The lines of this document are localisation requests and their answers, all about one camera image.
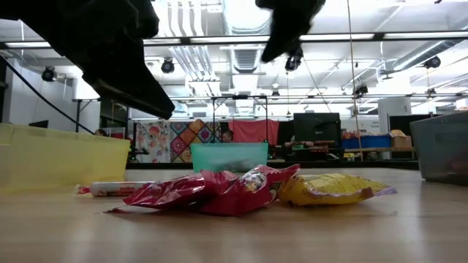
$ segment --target snack bag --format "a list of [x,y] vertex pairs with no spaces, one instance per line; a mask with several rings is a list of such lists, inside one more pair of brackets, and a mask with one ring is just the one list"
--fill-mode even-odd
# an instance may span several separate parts
[[154,182],[98,182],[90,186],[76,186],[76,194],[91,194],[93,197],[128,197],[139,188]]
[[224,192],[238,179],[231,172],[201,171],[162,183],[142,187],[124,199],[127,205],[168,209],[200,202]]
[[279,192],[279,198],[295,205],[343,205],[385,194],[396,194],[396,189],[351,175],[295,175]]
[[220,216],[242,216],[271,202],[299,170],[299,165],[274,169],[259,165],[237,179],[224,193],[204,204],[200,211]]

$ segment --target red curtain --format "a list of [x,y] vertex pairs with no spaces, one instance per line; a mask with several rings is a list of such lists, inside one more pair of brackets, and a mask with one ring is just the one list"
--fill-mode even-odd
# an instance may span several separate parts
[[[266,121],[230,121],[229,129],[234,133],[233,142],[263,142],[266,139]],[[276,145],[278,128],[278,121],[268,120],[268,143],[271,145]]]

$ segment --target plastic bin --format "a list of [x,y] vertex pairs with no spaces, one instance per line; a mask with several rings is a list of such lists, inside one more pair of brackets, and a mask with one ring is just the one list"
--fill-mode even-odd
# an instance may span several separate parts
[[410,126],[423,178],[468,186],[468,112],[414,121]]
[[[344,149],[359,149],[358,138],[344,139],[341,141],[341,146]],[[388,135],[381,136],[362,136],[362,148],[389,148],[391,147],[391,137]]]
[[129,141],[0,123],[0,192],[124,180]]
[[192,143],[193,170],[246,172],[266,164],[267,143]]

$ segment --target yellow chip bag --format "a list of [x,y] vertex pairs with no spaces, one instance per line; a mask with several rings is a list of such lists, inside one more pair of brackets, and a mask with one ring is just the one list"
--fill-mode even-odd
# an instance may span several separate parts
[[279,192],[279,198],[300,206],[343,205],[386,194],[396,194],[396,189],[351,175],[294,175]]

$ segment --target teal plastic bin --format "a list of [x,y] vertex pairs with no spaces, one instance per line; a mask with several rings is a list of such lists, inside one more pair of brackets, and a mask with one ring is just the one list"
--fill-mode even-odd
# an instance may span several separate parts
[[192,143],[191,149],[195,172],[247,172],[268,158],[268,143]]

